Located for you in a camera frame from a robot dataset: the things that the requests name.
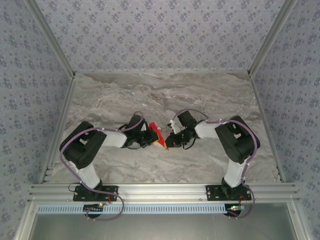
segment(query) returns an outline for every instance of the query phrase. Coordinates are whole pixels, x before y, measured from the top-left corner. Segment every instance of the black mounting plate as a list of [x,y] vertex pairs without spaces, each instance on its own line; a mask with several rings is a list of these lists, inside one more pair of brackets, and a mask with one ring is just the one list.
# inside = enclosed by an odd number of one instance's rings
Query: black mounting plate
[[235,198],[228,198],[222,191],[222,185],[207,185],[205,186],[206,199],[208,201],[243,201],[240,195],[243,195],[247,201],[251,200],[250,192],[247,193],[248,189],[245,186],[238,186],[238,194]]
[[[102,186],[100,191],[111,192],[118,194],[118,186]],[[117,201],[117,197],[113,195],[109,195],[110,201]],[[93,194],[92,191],[89,191],[84,186],[79,185],[74,189],[73,201],[74,202],[108,202],[109,197],[107,194]]]

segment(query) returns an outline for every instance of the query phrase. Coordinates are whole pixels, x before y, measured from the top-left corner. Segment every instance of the marble table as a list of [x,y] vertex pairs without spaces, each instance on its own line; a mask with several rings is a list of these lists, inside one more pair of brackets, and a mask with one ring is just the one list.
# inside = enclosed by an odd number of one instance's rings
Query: marble table
[[[127,123],[135,111],[142,111],[148,123],[155,122],[166,138],[170,134],[167,124],[184,108],[203,111],[210,120],[241,116],[261,142],[246,180],[279,181],[261,113],[244,73],[77,74],[63,139],[82,121],[115,129]],[[201,119],[200,114],[192,114]],[[94,166],[104,183],[219,183],[227,171],[228,157],[218,139],[198,139],[188,150],[167,151],[158,145],[138,150],[102,147]],[[51,182],[75,180],[57,153]]]

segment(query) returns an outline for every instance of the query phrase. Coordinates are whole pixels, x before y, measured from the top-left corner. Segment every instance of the enclosure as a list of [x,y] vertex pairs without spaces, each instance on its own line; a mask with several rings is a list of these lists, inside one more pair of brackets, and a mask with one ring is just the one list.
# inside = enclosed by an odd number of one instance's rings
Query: enclosure
[[[2,215],[3,239],[320,238],[317,1],[0,7],[7,184],[0,199],[11,209]],[[187,150],[103,145],[92,163],[117,199],[76,201],[79,179],[59,148],[80,123],[118,131],[140,111],[166,139],[183,109],[209,121],[240,116],[256,134],[260,147],[245,171],[253,200],[211,198],[230,164],[216,137],[195,139]],[[236,205],[243,207],[237,218],[224,215]],[[101,216],[87,221],[88,213]]]

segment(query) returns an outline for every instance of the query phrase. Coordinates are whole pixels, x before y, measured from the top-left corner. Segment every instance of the patterned wallpaper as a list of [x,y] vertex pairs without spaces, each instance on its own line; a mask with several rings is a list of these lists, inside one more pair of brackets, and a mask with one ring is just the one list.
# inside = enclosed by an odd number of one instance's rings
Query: patterned wallpaper
[[298,0],[254,77],[287,181],[320,240],[320,1]]
[[23,0],[1,0],[0,21],[0,239],[11,240],[69,80]]
[[283,0],[37,0],[73,70],[246,70]]

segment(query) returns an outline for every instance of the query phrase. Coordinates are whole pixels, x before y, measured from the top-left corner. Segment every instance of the purple cable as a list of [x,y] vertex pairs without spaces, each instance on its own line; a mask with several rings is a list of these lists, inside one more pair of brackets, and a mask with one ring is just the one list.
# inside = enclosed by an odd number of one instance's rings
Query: purple cable
[[[201,111],[199,111],[199,110],[196,110],[196,109],[192,109],[192,108],[186,108],[186,109],[182,109],[182,110],[180,110],[178,113],[176,113],[175,116],[172,118],[172,120],[174,120],[180,113],[185,112],[185,111],[195,111],[195,112],[198,112],[198,113],[202,114],[203,116],[205,116],[205,117],[206,117],[206,120],[208,119],[208,116],[207,116],[206,114],[204,114],[203,112],[201,112]],[[245,164],[245,166],[244,166],[244,168],[243,168],[243,171],[242,171],[242,175],[241,175],[241,184],[242,184],[244,187],[246,187],[246,188],[250,191],[250,193],[251,193],[251,195],[252,195],[252,207],[251,207],[251,209],[250,209],[245,215],[243,215],[243,216],[238,216],[238,215],[236,215],[236,214],[235,214],[234,212],[232,212],[232,211],[227,211],[227,212],[229,212],[230,214],[233,214],[233,215],[234,215],[235,217],[237,217],[238,219],[243,219],[243,218],[249,216],[249,215],[252,213],[252,211],[253,211],[253,209],[254,209],[254,207],[255,207],[255,203],[256,203],[256,199],[255,199],[254,192],[252,191],[252,189],[250,188],[250,186],[249,186],[248,184],[245,184],[245,182],[244,182],[245,174],[246,174],[246,171],[247,171],[247,169],[248,169],[248,164],[249,164],[249,162],[252,160],[252,158],[256,155],[257,150],[258,150],[258,143],[257,143],[256,137],[255,137],[254,133],[251,131],[250,128],[248,128],[246,125],[244,125],[243,123],[241,123],[241,122],[239,122],[239,121],[236,121],[236,120],[232,120],[232,119],[220,119],[219,121],[206,121],[206,122],[207,122],[208,124],[234,123],[234,124],[237,124],[237,125],[243,127],[245,130],[247,130],[247,132],[248,132],[248,133],[250,134],[250,136],[252,137],[253,145],[254,145],[254,150],[253,150],[252,155],[247,159],[246,164]]]
[[85,134],[85,133],[88,133],[88,132],[91,132],[91,131],[94,131],[94,130],[98,130],[98,131],[109,131],[109,132],[126,132],[126,131],[129,131],[131,129],[134,129],[136,126],[138,126],[143,118],[144,118],[144,115],[141,111],[136,111],[133,115],[135,115],[136,113],[139,113],[141,115],[141,119],[138,121],[137,124],[135,124],[134,126],[132,127],[129,127],[127,129],[121,129],[121,130],[115,130],[115,129],[107,129],[107,128],[103,128],[103,127],[92,127],[92,128],[89,128],[89,129],[86,129],[84,131],[81,131],[79,132],[78,134],[76,134],[75,136],[73,136],[61,149],[60,151],[60,154],[59,154],[59,157],[60,157],[60,161],[63,163],[63,165],[79,180],[79,182],[86,188],[88,189],[89,191],[92,191],[92,192],[95,192],[95,193],[98,193],[98,194],[107,194],[107,195],[112,195],[112,196],[115,196],[117,198],[120,199],[121,203],[122,203],[122,208],[120,210],[120,212],[114,216],[114,217],[111,217],[111,218],[91,218],[88,216],[88,213],[89,211],[86,212],[86,216],[88,217],[88,220],[92,220],[92,221],[111,221],[111,220],[114,220],[114,219],[117,219],[118,217],[120,217],[120,215],[122,214],[122,212],[124,211],[125,209],[125,202],[124,200],[122,199],[121,196],[119,196],[118,194],[116,193],[113,193],[113,192],[109,192],[109,191],[100,191],[100,190],[96,190],[96,189],[93,189],[91,187],[89,187],[88,185],[86,185],[82,179],[75,173],[75,171],[72,170],[72,168],[64,161],[63,159],[63,153],[64,151],[66,150],[66,148],[74,141],[76,140],[78,137],[80,137],[82,134]]

